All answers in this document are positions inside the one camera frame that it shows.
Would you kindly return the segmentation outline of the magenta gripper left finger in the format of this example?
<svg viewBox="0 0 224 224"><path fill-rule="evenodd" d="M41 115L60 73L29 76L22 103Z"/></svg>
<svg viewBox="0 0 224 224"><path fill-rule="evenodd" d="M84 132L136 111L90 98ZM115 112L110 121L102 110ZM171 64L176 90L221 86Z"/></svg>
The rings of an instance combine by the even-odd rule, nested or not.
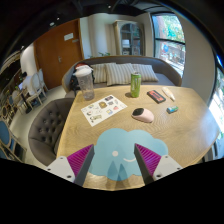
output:
<svg viewBox="0 0 224 224"><path fill-rule="evenodd" d="M54 160L46 171L82 186L94 157L94 145L86 146L68 157L60 156Z"/></svg>

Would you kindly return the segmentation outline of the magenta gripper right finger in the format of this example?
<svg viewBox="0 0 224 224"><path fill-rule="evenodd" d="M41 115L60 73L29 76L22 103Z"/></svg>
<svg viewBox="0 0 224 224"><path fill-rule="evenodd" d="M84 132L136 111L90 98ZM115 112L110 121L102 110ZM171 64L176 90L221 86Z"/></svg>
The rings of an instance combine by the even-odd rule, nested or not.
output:
<svg viewBox="0 0 224 224"><path fill-rule="evenodd" d="M182 169L169 155L160 156L139 144L134 146L134 154L145 184L160 180Z"/></svg>

